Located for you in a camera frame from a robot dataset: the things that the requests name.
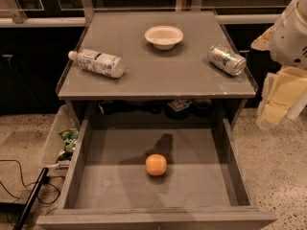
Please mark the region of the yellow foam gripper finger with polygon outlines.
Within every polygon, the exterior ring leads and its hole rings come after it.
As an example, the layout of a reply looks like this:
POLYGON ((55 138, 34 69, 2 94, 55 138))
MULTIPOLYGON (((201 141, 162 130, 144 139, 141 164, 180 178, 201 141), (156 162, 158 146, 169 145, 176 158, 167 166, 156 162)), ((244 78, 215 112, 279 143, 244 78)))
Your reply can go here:
POLYGON ((269 51, 271 49, 272 27, 269 27, 256 39, 254 39, 250 47, 257 51, 269 51))
POLYGON ((265 78, 256 124, 264 130, 275 128, 285 118, 295 120, 306 105, 307 70, 283 67, 265 78))

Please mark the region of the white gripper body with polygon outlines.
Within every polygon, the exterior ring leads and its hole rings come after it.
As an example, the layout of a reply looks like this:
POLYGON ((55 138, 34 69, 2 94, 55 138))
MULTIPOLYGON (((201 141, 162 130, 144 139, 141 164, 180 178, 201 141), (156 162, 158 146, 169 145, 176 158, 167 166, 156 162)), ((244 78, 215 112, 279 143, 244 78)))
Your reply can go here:
POLYGON ((281 65, 307 67, 307 0, 293 0, 275 21, 270 52, 281 65))

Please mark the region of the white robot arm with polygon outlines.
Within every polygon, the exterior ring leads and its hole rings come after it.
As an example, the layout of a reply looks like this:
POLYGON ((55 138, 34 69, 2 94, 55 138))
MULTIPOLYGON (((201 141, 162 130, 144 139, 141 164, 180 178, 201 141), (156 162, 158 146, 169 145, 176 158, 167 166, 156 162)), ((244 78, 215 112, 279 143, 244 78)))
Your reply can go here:
POLYGON ((275 23, 251 43, 281 65, 268 73, 257 110, 257 125, 268 130, 296 119, 307 104, 307 0, 292 0, 275 23))

